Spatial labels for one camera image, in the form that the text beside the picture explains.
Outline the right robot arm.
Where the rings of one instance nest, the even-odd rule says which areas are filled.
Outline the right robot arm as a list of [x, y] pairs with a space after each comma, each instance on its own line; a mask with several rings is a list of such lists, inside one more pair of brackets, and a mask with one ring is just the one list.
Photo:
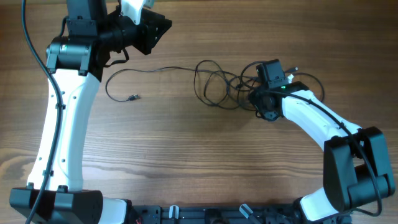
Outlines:
[[272, 206], [262, 223], [351, 223], [351, 213], [382, 213], [382, 200], [396, 190], [384, 134], [362, 128], [325, 106], [302, 82], [292, 79], [277, 59], [253, 62], [258, 86], [248, 100], [256, 116], [267, 121], [284, 117], [302, 128], [323, 151], [323, 185], [292, 205]]

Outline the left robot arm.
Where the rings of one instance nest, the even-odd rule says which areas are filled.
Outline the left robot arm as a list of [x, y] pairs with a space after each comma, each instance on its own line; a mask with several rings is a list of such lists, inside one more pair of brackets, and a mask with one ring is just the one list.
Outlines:
[[62, 29], [40, 62], [49, 100], [35, 164], [27, 184], [11, 190], [11, 207], [27, 223], [141, 223], [126, 199], [83, 188], [82, 159], [90, 111], [111, 52], [135, 47], [148, 55], [171, 28], [153, 1], [68, 1]]

